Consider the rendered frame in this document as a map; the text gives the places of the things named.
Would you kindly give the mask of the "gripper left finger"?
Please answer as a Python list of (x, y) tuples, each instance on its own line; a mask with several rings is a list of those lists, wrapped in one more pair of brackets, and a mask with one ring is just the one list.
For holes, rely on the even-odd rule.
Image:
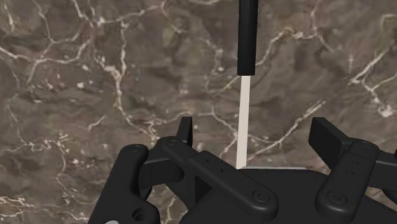
[(147, 201), (152, 186), (179, 183), (183, 198), (196, 205), (211, 190), (259, 223), (278, 213), (276, 194), (208, 151), (192, 148), (192, 118), (183, 117), (175, 136), (155, 148), (124, 146), (112, 167), (88, 224), (160, 224), (159, 210)]

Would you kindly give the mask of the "black-handled knife with white blade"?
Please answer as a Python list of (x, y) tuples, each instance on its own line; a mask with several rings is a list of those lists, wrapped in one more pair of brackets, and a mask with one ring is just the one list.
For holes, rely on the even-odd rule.
[(235, 167), (247, 164), (251, 77), (256, 69), (256, 37), (259, 0), (239, 0), (237, 75), (240, 76), (239, 123)]

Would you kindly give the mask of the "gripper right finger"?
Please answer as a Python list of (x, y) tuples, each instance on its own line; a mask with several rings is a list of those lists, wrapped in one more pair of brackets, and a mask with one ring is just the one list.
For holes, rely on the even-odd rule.
[(309, 145), (331, 170), (316, 193), (315, 207), (334, 223), (354, 223), (382, 205), (365, 198), (368, 187), (382, 190), (397, 205), (397, 150), (388, 153), (364, 139), (349, 137), (324, 117), (314, 117)]

